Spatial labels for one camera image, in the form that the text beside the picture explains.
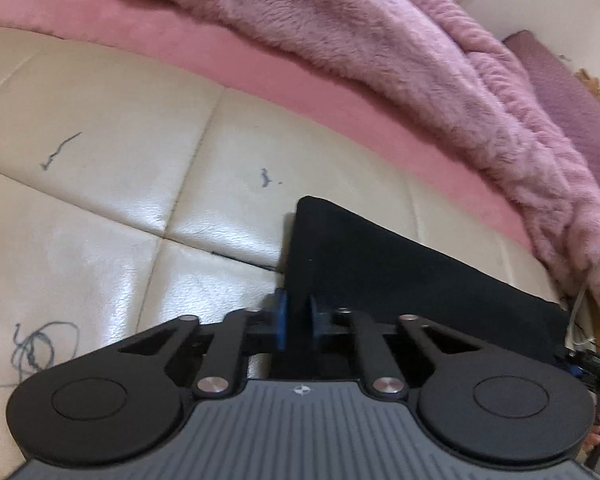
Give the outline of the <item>right hand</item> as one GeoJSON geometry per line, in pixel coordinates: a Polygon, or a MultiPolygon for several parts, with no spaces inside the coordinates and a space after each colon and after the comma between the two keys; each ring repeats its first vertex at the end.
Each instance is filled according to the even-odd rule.
{"type": "Polygon", "coordinates": [[[582,444],[582,450],[589,453],[597,445],[600,445],[600,414],[596,418],[596,423],[591,427],[588,436],[582,444]]]}

